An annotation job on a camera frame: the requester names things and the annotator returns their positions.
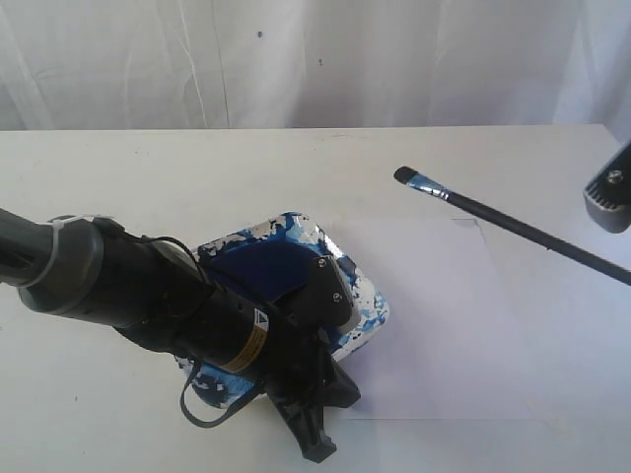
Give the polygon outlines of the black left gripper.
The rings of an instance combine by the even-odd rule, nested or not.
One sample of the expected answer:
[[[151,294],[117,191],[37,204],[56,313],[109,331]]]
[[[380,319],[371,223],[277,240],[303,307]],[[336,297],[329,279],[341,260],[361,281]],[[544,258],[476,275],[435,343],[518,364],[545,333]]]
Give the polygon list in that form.
[[[296,290],[269,305],[216,290],[196,311],[196,372],[207,364],[250,383],[220,417],[196,425],[219,426],[265,393],[303,457],[322,463],[337,451],[326,434],[323,408],[349,408],[361,398],[357,384],[330,356],[320,332],[340,320],[313,290]]]

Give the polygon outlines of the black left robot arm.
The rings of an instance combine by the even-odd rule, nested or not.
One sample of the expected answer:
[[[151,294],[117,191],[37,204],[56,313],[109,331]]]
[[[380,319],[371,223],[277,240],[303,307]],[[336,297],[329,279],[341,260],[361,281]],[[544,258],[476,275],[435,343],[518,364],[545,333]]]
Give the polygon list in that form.
[[[114,328],[136,345],[248,382],[227,409],[266,395],[302,455],[336,449],[325,407],[347,408],[360,390],[335,362],[329,333],[356,324],[335,259],[282,242],[246,241],[229,269],[170,236],[134,236],[108,217],[35,223],[1,215],[1,280],[29,309]]]

